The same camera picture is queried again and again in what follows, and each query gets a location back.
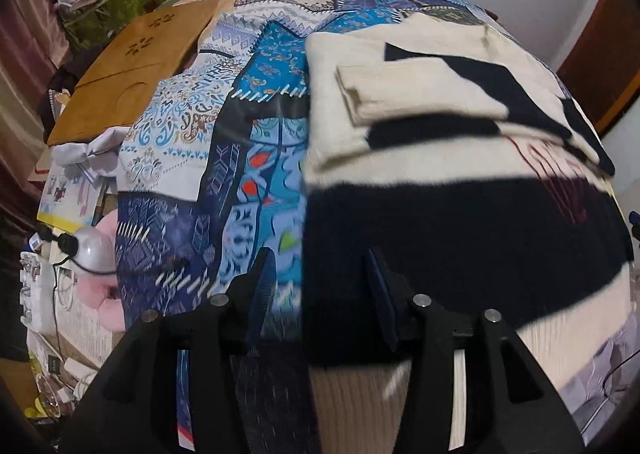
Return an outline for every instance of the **cut-out flower design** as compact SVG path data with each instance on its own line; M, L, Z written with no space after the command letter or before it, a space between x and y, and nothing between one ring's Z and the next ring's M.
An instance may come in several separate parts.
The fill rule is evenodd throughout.
M153 39L154 39L153 37L143 37L143 38L141 38L138 42L134 42L133 44L131 44L129 46L129 49L127 50L127 52L124 55L135 55L141 49L146 48L147 46L149 46L149 44L151 44L151 41Z
M157 28L164 22L169 22L172 18L175 17L175 14L164 14L162 17L158 17L154 19L151 24L148 25L148 28Z

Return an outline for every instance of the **metal screw head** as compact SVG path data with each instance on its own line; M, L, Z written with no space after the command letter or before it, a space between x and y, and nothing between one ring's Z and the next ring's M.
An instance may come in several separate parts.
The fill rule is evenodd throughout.
M140 316L142 322L153 322L158 318L158 312L154 309L145 309Z
M502 318L502 315L500 315L497 309L488 309L484 311L484 318L489 322L498 322Z
M217 293L209 299L212 306L224 306L229 302L229 297L224 293Z
M416 293L414 295L414 304L416 306L420 306L421 308L426 308L429 304L431 304L431 297L423 293Z

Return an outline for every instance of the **white ribbed fabric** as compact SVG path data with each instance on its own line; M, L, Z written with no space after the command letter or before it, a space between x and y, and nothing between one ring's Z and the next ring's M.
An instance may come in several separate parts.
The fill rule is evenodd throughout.
M618 331L631 312L630 265L606 287L561 312L518 330L556 389L564 387ZM310 369L323 454L388 454L396 441L410 368ZM449 449L464 441L464 358L454 359ZM429 424L424 424L428 432Z

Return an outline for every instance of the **blue fabric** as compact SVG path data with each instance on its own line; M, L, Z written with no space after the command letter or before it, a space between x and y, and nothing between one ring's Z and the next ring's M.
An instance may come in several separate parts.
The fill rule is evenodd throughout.
M119 193L115 243L127 326L148 308L175 314L198 307L268 246L277 285L261 335L300 338L305 37L401 22L403 12L416 10L460 24L475 24L476 12L485 22L465 0L237 0L221 16L193 68L160 84L122 146L133 178ZM196 201L166 195L170 185L159 174L184 167L188 176L194 162L207 164L190 177L200 186ZM188 436L187 373L181 353L178 426ZM261 449L252 443L254 454Z

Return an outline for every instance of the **curtain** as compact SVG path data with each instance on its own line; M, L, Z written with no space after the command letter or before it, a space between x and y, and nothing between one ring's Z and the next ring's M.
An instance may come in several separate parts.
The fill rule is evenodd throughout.
M67 54L51 0L0 2L0 357L13 360L27 359L18 271L40 198L27 182L45 148L36 107Z
M67 55L51 0L0 3L0 214L23 224L40 197L27 182L45 147L36 106Z

